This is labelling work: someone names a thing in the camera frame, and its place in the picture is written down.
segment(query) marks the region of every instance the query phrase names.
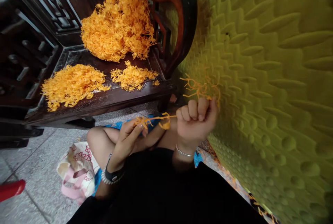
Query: blue cloth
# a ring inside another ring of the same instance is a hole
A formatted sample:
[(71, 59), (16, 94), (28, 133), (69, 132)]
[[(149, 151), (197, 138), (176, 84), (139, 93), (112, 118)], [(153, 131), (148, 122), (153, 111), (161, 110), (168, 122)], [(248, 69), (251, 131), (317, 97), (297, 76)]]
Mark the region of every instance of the blue cloth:
[(99, 169), (95, 174), (95, 193), (93, 193), (93, 196), (95, 196), (97, 188), (101, 183), (101, 180), (102, 180), (102, 170)]
[(194, 165), (197, 168), (200, 162), (204, 162), (199, 152), (194, 153)]
[[(148, 118), (153, 118), (153, 117), (154, 117), (153, 114), (148, 115)], [(151, 126), (150, 123), (148, 124), (148, 133), (150, 131), (152, 131), (153, 128), (156, 125), (158, 125), (158, 123), (160, 122), (160, 119), (154, 119), (151, 122), (152, 122), (153, 126)], [(105, 125), (105, 127), (114, 128), (114, 129), (119, 129), (120, 130), (121, 127), (122, 127), (122, 122), (117, 122), (115, 125), (114, 124), (108, 124), (108, 125)], [(95, 174), (95, 193), (93, 194), (93, 196), (95, 196), (96, 190), (97, 190), (98, 186), (100, 185), (101, 180), (102, 180), (102, 169), (99, 169), (97, 171), (97, 173)]]

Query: tiled floor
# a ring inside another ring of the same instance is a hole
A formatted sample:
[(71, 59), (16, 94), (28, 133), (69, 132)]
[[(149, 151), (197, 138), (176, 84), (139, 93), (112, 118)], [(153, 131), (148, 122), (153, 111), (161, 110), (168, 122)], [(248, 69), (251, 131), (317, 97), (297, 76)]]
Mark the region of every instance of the tiled floor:
[[(96, 125), (124, 122), (138, 116), (156, 113), (156, 102), (96, 116)], [(26, 148), (0, 151), (1, 181), (24, 179), (21, 195), (0, 203), (3, 224), (66, 223), (78, 205), (62, 195), (62, 179), (56, 172), (59, 159), (78, 140), (86, 140), (87, 130), (44, 129), (42, 136), (32, 138)]]

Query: red object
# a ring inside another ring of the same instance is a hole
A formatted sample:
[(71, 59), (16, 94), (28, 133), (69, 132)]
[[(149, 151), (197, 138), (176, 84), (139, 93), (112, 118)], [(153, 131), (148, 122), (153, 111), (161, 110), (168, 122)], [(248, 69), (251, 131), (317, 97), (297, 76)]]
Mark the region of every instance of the red object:
[(0, 202), (21, 194), (24, 187), (25, 180), (0, 185)]

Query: yellow foam panel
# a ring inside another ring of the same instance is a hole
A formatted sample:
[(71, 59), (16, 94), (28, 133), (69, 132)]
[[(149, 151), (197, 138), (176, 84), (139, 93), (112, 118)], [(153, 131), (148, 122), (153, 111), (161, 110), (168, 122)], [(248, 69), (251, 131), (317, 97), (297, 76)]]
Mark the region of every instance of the yellow foam panel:
[[(178, 67), (201, 83), (209, 68), (222, 94), (210, 143), (282, 223), (332, 221), (332, 1), (198, 0)], [(165, 13), (174, 44), (177, 14)]]

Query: cartoon print bag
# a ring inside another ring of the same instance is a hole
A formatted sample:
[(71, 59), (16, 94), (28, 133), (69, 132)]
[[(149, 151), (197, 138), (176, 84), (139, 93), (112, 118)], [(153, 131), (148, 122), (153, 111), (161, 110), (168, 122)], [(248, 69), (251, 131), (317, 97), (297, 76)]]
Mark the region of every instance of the cartoon print bag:
[(73, 143), (57, 166), (57, 172), (63, 178), (61, 192), (81, 205), (95, 192), (94, 177), (99, 168), (88, 142)]

